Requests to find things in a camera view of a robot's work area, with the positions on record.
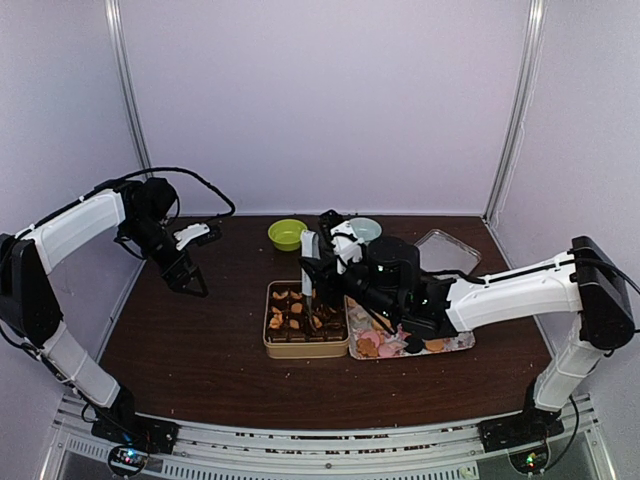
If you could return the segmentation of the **gold cookie tin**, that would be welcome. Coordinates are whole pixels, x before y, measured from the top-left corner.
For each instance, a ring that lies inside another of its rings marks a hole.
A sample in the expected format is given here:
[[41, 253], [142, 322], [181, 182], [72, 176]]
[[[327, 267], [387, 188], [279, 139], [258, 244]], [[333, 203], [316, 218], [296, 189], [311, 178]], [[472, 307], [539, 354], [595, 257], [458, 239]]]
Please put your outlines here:
[[[289, 290], [284, 302], [273, 301], [275, 290]], [[267, 287], [263, 344], [275, 360], [341, 358], [347, 354], [349, 331], [346, 301], [331, 306], [313, 292], [313, 320], [316, 332], [309, 328], [300, 281], [273, 281]]]

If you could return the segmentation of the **black sandwich cookie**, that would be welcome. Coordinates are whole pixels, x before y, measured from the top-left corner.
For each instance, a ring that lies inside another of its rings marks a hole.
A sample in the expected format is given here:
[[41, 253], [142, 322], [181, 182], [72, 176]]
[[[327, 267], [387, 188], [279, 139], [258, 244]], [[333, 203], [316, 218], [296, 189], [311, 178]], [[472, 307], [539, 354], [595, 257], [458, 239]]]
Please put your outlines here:
[[418, 337], [409, 336], [405, 339], [404, 351], [410, 355], [417, 355], [425, 349], [424, 341]]

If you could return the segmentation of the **metal serving tongs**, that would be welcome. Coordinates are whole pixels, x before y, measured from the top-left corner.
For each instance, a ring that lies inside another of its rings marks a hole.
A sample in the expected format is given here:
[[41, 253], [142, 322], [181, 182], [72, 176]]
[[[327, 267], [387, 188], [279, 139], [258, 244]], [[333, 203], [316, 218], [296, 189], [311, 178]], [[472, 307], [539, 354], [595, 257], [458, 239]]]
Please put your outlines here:
[[[301, 241], [301, 260], [319, 259], [319, 240], [316, 232], [304, 230], [300, 235]], [[308, 317], [309, 328], [312, 332], [317, 331], [313, 320], [313, 281], [311, 276], [304, 268], [301, 268], [301, 293], [306, 305], [306, 314]]]

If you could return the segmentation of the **light blue striped bowl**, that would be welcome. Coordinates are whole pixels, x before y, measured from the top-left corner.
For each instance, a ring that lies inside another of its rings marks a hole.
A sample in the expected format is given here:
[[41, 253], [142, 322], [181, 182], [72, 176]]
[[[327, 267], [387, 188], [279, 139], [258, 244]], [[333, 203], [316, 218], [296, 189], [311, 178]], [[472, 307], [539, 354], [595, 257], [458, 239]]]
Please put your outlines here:
[[368, 217], [353, 217], [349, 220], [355, 235], [365, 243], [379, 238], [382, 234], [382, 226], [375, 220]]

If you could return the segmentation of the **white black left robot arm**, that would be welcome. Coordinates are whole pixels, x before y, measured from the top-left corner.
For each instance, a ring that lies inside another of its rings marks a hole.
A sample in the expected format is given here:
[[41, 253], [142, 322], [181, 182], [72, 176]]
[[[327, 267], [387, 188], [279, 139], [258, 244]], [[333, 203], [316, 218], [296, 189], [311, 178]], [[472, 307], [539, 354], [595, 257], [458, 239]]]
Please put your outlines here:
[[[204, 186], [226, 211], [173, 230], [170, 213], [179, 195], [166, 174], [185, 175]], [[13, 346], [42, 363], [95, 408], [106, 429], [123, 444], [144, 433], [130, 390], [105, 371], [73, 336], [59, 303], [61, 266], [111, 231], [129, 255], [149, 260], [178, 294], [205, 297], [208, 288], [190, 256], [221, 236], [219, 222], [234, 202], [198, 173], [184, 167], [152, 167], [108, 179], [16, 234], [1, 237], [1, 319], [17, 334]]]

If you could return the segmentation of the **green bowl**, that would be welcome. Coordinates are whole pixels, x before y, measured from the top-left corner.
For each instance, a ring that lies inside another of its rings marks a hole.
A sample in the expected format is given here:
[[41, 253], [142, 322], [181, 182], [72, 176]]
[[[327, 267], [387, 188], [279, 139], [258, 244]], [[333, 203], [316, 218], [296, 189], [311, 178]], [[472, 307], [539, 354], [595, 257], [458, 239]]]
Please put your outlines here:
[[301, 247], [301, 235], [307, 229], [308, 227], [303, 221], [287, 218], [271, 224], [267, 233], [277, 250], [292, 252]]

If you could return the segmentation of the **floral cookie tray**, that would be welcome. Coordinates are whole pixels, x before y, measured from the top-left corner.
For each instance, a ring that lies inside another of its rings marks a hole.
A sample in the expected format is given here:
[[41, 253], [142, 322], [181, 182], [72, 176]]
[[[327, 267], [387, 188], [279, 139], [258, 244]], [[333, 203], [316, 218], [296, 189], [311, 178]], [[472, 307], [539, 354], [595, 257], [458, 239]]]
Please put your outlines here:
[[[384, 323], [391, 327], [385, 317], [377, 316], [375, 320], [362, 306], [353, 299], [346, 297], [346, 315], [349, 331], [349, 354], [356, 360], [399, 359], [403, 357], [417, 357], [433, 354], [454, 353], [471, 349], [475, 346], [476, 338], [472, 332], [463, 332], [452, 338], [423, 340], [425, 349], [410, 355], [404, 351], [405, 339], [410, 335], [401, 326], [396, 333], [389, 333], [382, 326]], [[378, 348], [370, 340], [360, 339], [360, 335], [368, 330], [376, 330], [384, 336], [384, 342]]]

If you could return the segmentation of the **aluminium front rail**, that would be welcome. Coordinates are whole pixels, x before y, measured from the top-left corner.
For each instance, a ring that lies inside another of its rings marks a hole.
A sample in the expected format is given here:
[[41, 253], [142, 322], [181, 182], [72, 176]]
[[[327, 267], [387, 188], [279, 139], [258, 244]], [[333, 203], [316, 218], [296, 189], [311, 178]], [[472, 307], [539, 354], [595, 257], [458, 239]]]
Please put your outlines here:
[[278, 430], [179, 422], [174, 450], [152, 454], [137, 479], [526, 479], [543, 447], [543, 479], [617, 479], [589, 396], [560, 417], [563, 433], [488, 451], [477, 420], [413, 427]]

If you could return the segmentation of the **pink round cookie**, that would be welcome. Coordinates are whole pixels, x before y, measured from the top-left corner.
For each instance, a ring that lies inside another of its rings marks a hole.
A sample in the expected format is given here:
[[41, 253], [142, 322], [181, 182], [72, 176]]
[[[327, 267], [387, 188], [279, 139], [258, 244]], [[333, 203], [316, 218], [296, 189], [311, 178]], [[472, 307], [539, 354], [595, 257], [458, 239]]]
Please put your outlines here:
[[360, 335], [360, 339], [370, 340], [376, 348], [384, 342], [384, 336], [376, 330], [368, 330]]

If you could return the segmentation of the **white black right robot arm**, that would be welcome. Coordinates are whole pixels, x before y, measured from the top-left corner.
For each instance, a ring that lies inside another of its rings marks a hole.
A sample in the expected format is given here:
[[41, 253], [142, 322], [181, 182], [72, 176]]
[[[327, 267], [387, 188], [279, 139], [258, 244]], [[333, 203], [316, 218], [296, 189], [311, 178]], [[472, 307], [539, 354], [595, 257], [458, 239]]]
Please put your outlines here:
[[324, 240], [305, 231], [301, 245], [305, 294], [330, 306], [350, 298], [388, 333], [405, 333], [411, 347], [522, 317], [576, 314], [562, 350], [529, 384], [521, 412], [479, 423], [487, 452], [559, 432], [558, 418], [574, 390], [637, 333], [631, 280], [588, 237], [537, 265], [480, 278], [426, 272], [416, 246], [397, 237], [365, 244], [344, 226]]

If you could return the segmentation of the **aluminium corner post right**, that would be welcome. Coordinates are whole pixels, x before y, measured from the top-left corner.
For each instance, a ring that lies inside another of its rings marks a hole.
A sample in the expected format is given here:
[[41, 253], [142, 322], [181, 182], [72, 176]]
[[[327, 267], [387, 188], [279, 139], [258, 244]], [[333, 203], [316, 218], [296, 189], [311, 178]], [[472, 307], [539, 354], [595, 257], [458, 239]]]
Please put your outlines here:
[[524, 139], [524, 121], [534, 92], [546, 9], [546, 1], [534, 0], [529, 2], [520, 69], [511, 113], [501, 149], [498, 168], [483, 216], [485, 222], [490, 227], [495, 227], [499, 223], [499, 215], [506, 202]]

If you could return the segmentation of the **aluminium corner post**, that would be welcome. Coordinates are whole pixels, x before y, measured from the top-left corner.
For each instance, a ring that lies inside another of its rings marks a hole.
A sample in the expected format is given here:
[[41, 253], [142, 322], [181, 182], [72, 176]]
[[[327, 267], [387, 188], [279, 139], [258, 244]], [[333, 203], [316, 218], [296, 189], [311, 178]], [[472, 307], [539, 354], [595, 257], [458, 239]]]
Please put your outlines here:
[[485, 222], [490, 227], [495, 227], [499, 223], [499, 215], [506, 202], [524, 139], [524, 121], [534, 92], [546, 9], [546, 1], [534, 0], [529, 2], [520, 69], [511, 113], [501, 149], [498, 168], [483, 216]]
[[142, 128], [139, 109], [134, 92], [126, 40], [121, 15], [121, 2], [118, 0], [104, 1], [107, 29], [114, 53], [116, 69], [124, 101], [126, 120], [132, 139], [138, 169], [144, 179], [151, 177], [148, 169], [152, 167], [145, 135]]

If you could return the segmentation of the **aluminium corner post left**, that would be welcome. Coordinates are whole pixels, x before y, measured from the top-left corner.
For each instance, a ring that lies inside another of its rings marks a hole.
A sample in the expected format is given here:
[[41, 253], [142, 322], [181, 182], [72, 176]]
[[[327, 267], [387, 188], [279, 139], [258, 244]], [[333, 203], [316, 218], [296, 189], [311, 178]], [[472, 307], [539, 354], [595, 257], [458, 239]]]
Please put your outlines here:
[[118, 0], [104, 1], [107, 29], [114, 53], [116, 69], [124, 101], [126, 120], [132, 139], [138, 169], [144, 179], [151, 177], [148, 169], [152, 167], [145, 135], [142, 128], [139, 109], [134, 92], [126, 40], [121, 15], [121, 2]]

